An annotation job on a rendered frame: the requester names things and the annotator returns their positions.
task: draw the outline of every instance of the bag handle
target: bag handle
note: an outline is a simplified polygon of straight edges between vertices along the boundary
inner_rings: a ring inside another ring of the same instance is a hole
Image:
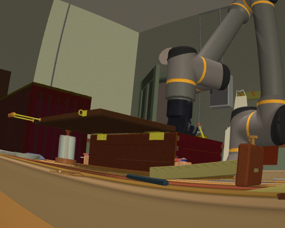
[[[238,91],[238,90],[237,90],[237,94],[238,94],[238,92],[241,92],[241,91],[243,91],[243,92],[244,92],[244,94],[245,94],[245,91],[244,91],[243,89],[242,89],[242,90],[240,90],[240,91]],[[246,94],[245,94],[245,96],[246,96]]]

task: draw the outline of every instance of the blue cloth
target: blue cloth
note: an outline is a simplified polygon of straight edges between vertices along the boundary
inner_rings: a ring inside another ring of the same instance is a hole
[[[43,156],[41,156],[40,154],[37,154],[37,153],[27,153],[27,154],[32,154],[32,155],[40,156],[38,159],[40,159],[40,160],[45,160],[45,161],[46,161],[46,159],[45,159]]]

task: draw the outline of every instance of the yellow latch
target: yellow latch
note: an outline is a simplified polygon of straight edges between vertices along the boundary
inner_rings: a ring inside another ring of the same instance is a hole
[[[106,134],[95,133],[97,134],[97,140],[106,140]]]
[[[149,133],[149,140],[164,140],[165,132],[146,132]]]
[[[80,109],[80,110],[78,111],[78,114],[81,115],[81,116],[86,116],[87,110],[82,110],[82,109]]]

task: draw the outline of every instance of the ceiling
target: ceiling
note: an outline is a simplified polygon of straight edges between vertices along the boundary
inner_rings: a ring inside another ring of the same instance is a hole
[[[136,32],[230,5],[233,0],[62,0]]]

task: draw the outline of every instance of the yellow ring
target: yellow ring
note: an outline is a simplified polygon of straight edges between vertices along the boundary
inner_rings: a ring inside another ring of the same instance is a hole
[[[231,149],[229,149],[229,153],[230,152],[238,152],[238,148],[231,148]]]
[[[243,2],[244,2],[244,4],[245,4],[246,8],[249,9],[249,10],[252,12],[252,9],[248,6],[248,4],[246,3],[246,1],[243,0]]]
[[[239,3],[232,3],[231,5],[239,5],[239,6],[243,7],[247,11],[247,13],[249,15],[249,19],[250,19],[250,13],[249,13],[249,11],[247,10],[247,8],[245,6],[243,6],[243,5],[239,4]]]
[[[275,99],[270,99],[270,100],[264,100],[264,101],[259,101],[257,102],[257,106],[258,105],[262,105],[262,104],[270,104],[270,103],[279,103],[279,104],[285,104],[284,100],[275,100]]]
[[[251,8],[252,8],[254,5],[257,5],[257,4],[259,4],[259,3],[267,3],[267,4],[270,4],[270,5],[272,5],[273,7],[275,7],[274,4],[271,3],[271,2],[269,2],[269,1],[256,1],[256,2],[254,2],[254,3],[251,5]]]
[[[167,80],[166,84],[171,83],[171,82],[184,82],[184,83],[189,83],[189,84],[196,86],[195,82],[189,79],[184,79],[184,78],[172,78],[172,79]]]
[[[247,133],[247,137],[249,137],[249,121],[250,121],[250,118],[251,118],[251,116],[252,116],[252,114],[253,113],[251,113],[250,115],[249,115],[249,117],[248,117],[248,119],[247,119],[247,123],[246,123],[246,133]]]
[[[202,80],[204,79],[205,77],[205,74],[206,74],[206,71],[207,71],[207,63],[206,63],[206,60],[201,56],[201,58],[203,59],[203,62],[204,62],[204,71],[203,71],[203,75],[200,77],[199,81],[196,83],[201,83]]]

